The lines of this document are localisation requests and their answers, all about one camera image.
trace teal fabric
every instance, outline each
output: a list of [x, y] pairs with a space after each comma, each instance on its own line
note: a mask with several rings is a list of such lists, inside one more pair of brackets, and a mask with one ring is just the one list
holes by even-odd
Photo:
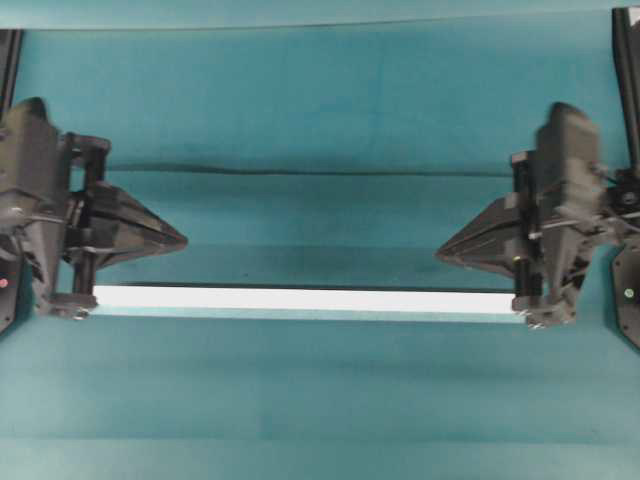
[[196, 29], [415, 21], [542, 12], [605, 11], [613, 0], [21, 0], [2, 28]]
[[[508, 155], [555, 100], [585, 110], [606, 163], [625, 165], [610, 33], [604, 10], [29, 32], [16, 96], [110, 138], [108, 178], [191, 239], [101, 282], [504, 288], [433, 250], [509, 190]], [[594, 260], [577, 325], [542, 332], [23, 315], [0, 338], [0, 474], [635, 479], [640, 356], [615, 329], [611, 254]]]

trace white bar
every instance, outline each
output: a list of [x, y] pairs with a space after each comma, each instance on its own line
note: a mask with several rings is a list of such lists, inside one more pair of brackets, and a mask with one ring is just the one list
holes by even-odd
[[[468, 322], [469, 319], [456, 320], [455, 315], [447, 315], [447, 319], [441, 314], [469, 314], [490, 315], [491, 319], [478, 320], [484, 322], [524, 322], [522, 317], [511, 311], [513, 295], [507, 293], [100, 285], [95, 287], [95, 295], [100, 305], [96, 313], [107, 315], [158, 316], [163, 314], [162, 310], [168, 309], [164, 316], [226, 317], [240, 314], [247, 318], [280, 318], [279, 315], [295, 318], [297, 312], [304, 313], [301, 318], [306, 319]], [[392, 318], [395, 314], [401, 317]], [[437, 319], [430, 319], [428, 314], [439, 315]]]

